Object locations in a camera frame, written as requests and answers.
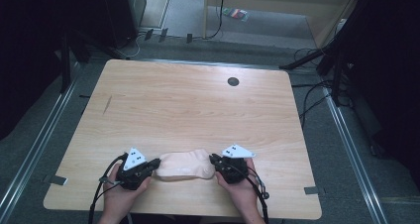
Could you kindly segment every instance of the foam object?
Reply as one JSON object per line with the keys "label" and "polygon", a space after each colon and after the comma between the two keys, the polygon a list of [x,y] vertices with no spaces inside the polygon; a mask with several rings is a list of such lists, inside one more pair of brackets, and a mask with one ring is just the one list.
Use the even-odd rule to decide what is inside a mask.
{"label": "foam object", "polygon": [[214,166],[204,149],[187,153],[167,153],[160,156],[160,166],[156,176],[165,181],[191,178],[208,179],[214,175]]}

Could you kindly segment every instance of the wooden table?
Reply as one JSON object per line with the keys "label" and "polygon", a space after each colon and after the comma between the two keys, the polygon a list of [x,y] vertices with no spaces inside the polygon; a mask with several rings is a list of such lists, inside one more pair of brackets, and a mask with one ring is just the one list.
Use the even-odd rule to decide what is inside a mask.
{"label": "wooden table", "polygon": [[[229,85],[230,77],[239,85]],[[150,161],[196,149],[221,154],[234,143],[257,154],[270,218],[321,216],[318,195],[304,191],[315,183],[286,72],[109,60],[56,173],[68,182],[52,184],[44,206],[88,210],[98,178],[131,147]],[[96,210],[102,208],[99,200]],[[216,177],[173,182],[154,177],[132,211],[238,216]]]}
{"label": "wooden table", "polygon": [[[207,32],[207,7],[220,7],[222,0],[204,0],[203,38]],[[357,0],[224,0],[224,7],[305,15],[315,44],[322,48],[336,33],[340,20],[353,11]]]}

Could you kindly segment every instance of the metal frame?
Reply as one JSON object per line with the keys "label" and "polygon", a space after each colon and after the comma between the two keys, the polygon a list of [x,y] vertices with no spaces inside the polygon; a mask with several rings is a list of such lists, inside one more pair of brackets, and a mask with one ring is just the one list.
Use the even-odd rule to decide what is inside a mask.
{"label": "metal frame", "polygon": [[37,163],[40,160],[45,147],[47,146],[50,136],[53,133],[55,125],[58,122],[74,90],[79,71],[80,64],[77,62],[75,65],[75,77],[73,82],[68,86],[64,93],[59,95],[58,100],[52,109],[52,112],[50,113],[49,117],[43,125],[43,128],[32,144],[32,147],[25,157],[25,160],[22,162],[21,167],[19,168],[13,180],[9,183],[9,186],[7,187],[0,203],[0,223],[7,223],[13,209],[16,206],[16,203],[18,202],[26,184],[31,177],[31,174],[37,166]]}

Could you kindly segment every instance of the gray floor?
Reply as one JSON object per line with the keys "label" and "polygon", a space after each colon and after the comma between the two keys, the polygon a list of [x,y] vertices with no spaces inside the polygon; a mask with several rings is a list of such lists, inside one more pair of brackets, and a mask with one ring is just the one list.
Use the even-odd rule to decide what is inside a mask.
{"label": "gray floor", "polygon": [[[182,2],[185,0],[170,1],[164,21],[164,27],[169,28],[168,34],[178,37],[185,37],[188,33],[201,35],[202,7],[199,9],[197,6],[197,9],[194,9],[195,12],[187,11],[194,8],[188,5],[199,5],[200,0],[190,0],[188,4]],[[211,25],[216,25],[218,22],[214,12],[214,8],[209,9],[210,30],[215,30]],[[210,19],[211,15],[214,16],[213,23]],[[159,43],[158,36],[154,36],[148,41],[139,38],[139,48],[132,44],[123,51],[129,55],[140,50],[138,55],[132,58],[137,60],[223,62],[236,66],[277,69],[281,64],[294,61],[296,49],[314,47],[304,18],[280,16],[250,12],[247,22],[224,21],[223,37],[220,35],[222,38],[214,41],[194,41],[187,44],[185,39],[167,38],[163,43]],[[278,20],[277,17],[284,17],[281,19],[283,23],[278,24],[281,30],[273,28],[273,25],[277,25],[275,21]],[[259,24],[265,20],[267,20],[266,27],[270,29],[264,26],[264,30],[260,30]],[[56,172],[88,102],[86,98],[81,98],[79,95],[91,94],[103,65],[108,59],[100,52],[95,50],[92,52],[93,58],[88,64],[83,65],[68,104],[52,131],[36,168],[29,173],[29,182],[16,203],[8,223],[85,223],[87,221],[87,212],[44,209],[43,200],[50,185],[41,180],[46,174]],[[289,74],[292,84],[316,83],[320,79],[312,63],[307,63]],[[13,133],[0,141],[0,193],[4,193],[14,175],[21,168],[21,163],[27,157],[27,153],[57,100],[59,87],[60,79],[58,78],[27,112]],[[293,91],[296,106],[301,113],[303,99],[308,88],[294,88]],[[322,89],[316,89],[309,96],[307,104],[313,104],[322,96],[324,96]],[[420,219],[418,196],[420,194],[408,170],[394,160],[380,160],[373,157],[368,148],[368,139],[354,111],[347,107],[341,107],[340,110],[346,118],[347,127],[374,189],[382,201],[388,223],[418,223]],[[308,113],[303,133],[316,184],[325,190],[325,193],[319,196],[323,216],[316,221],[285,220],[285,223],[373,223],[358,179],[326,102]],[[280,220],[271,220],[270,223],[280,223]]]}

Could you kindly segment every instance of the finger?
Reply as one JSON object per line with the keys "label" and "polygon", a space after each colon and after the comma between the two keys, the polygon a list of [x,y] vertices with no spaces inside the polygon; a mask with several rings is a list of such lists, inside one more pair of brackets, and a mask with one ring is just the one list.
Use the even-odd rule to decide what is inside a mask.
{"label": "finger", "polygon": [[147,177],[145,180],[143,180],[142,184],[140,184],[139,188],[137,188],[136,192],[138,194],[141,194],[142,192],[146,191],[148,189],[149,184],[151,183],[152,178]]}
{"label": "finger", "polygon": [[252,168],[253,170],[256,170],[256,167],[254,166],[254,161],[252,158],[245,158],[244,160],[247,163],[247,167]]}
{"label": "finger", "polygon": [[217,177],[217,182],[219,183],[219,185],[221,185],[224,188],[227,188],[229,186],[229,184],[226,182],[225,178],[222,176],[221,173],[216,171],[215,175]]}

